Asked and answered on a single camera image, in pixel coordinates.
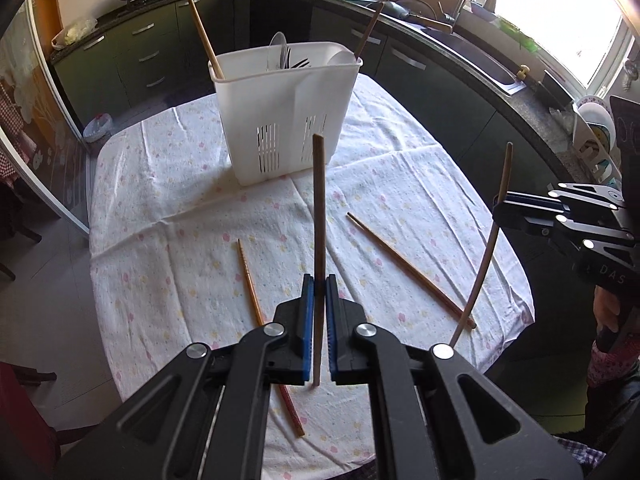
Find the checkered cloth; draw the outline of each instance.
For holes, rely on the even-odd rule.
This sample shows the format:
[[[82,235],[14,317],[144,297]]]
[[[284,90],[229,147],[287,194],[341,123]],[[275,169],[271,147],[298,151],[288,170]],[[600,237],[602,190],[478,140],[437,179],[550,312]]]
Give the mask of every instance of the checkered cloth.
[[[29,155],[22,148],[19,140],[24,128],[24,121],[2,85],[0,85],[0,126],[22,160],[28,162]],[[18,173],[15,171],[14,165],[4,153],[0,152],[0,182],[13,187],[16,178],[18,178]]]
[[[602,451],[591,449],[591,447],[586,444],[576,442],[575,440],[567,440],[565,438],[560,438],[559,436],[556,436],[555,439],[558,441],[560,446],[564,447],[569,453],[571,453],[571,456],[575,458],[575,461],[578,464],[590,466],[592,469],[596,467],[607,455]]]
[[[590,469],[595,468],[600,461],[606,456],[606,453],[591,449],[590,447],[580,442],[573,440],[567,440],[565,438],[555,437],[560,446],[564,447],[575,461],[580,465],[588,466]],[[376,475],[376,461],[372,460],[368,464],[362,467],[349,471],[344,475],[336,476],[330,480],[377,480]]]

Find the window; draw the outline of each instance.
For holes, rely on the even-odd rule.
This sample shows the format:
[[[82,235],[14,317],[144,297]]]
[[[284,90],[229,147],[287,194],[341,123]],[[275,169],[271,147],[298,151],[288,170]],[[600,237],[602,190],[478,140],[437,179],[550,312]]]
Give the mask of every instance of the window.
[[[495,10],[536,41],[576,97],[604,94],[632,41],[614,0],[497,0]]]
[[[534,38],[585,89],[621,26],[626,29],[614,0],[497,0],[495,11]]]

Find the granite countertop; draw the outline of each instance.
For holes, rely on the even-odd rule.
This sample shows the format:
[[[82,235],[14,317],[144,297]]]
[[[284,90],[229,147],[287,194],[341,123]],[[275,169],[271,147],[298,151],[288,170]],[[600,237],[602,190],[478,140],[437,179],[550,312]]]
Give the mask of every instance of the granite countertop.
[[[63,50],[54,52],[49,62],[55,65],[75,49],[89,43],[110,28],[139,14],[176,1],[179,0],[154,0],[131,10],[126,6],[112,10],[98,19],[97,27],[90,35]],[[318,7],[361,23],[368,23],[373,13],[370,9],[354,6],[341,0],[313,1]],[[556,123],[548,108],[535,97],[531,88],[520,90],[512,96],[506,94],[463,59],[444,49],[425,34],[393,18],[381,15],[376,24],[376,30],[430,57],[482,96],[527,139],[559,181],[593,183],[590,172],[586,170],[575,153],[570,136]]]

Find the white tablecloth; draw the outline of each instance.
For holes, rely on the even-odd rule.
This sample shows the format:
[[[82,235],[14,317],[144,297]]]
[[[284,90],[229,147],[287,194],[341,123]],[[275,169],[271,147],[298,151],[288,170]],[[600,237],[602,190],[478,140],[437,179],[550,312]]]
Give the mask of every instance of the white tablecloth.
[[[478,270],[491,215],[444,149],[360,75],[326,171],[327,269],[340,293],[402,342],[448,342],[456,320],[347,217],[422,269],[459,306]],[[92,205],[91,276],[104,349],[123,399],[193,341],[236,343],[255,327],[236,239],[242,238],[268,319],[313,269],[311,170],[241,188],[215,95],[124,130],[100,152]],[[534,312],[525,273],[500,235],[456,349],[485,371]],[[263,479],[324,479],[374,453],[366,386],[291,387],[306,436],[294,437],[275,394]]]

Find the dish rack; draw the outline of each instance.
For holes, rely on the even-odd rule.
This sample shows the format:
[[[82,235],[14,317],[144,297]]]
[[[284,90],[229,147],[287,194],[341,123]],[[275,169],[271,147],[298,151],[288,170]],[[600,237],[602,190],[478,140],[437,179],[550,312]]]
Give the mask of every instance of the dish rack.
[[[609,153],[604,148],[591,127],[574,109],[573,144],[578,156],[584,161],[598,184],[620,190],[622,177]]]
[[[267,72],[273,46],[217,56],[224,79],[216,86],[220,118],[231,165],[238,182],[249,186],[311,168],[312,136],[324,136],[324,160],[334,154],[362,60],[327,64],[338,43],[291,43],[290,65],[304,68]]]

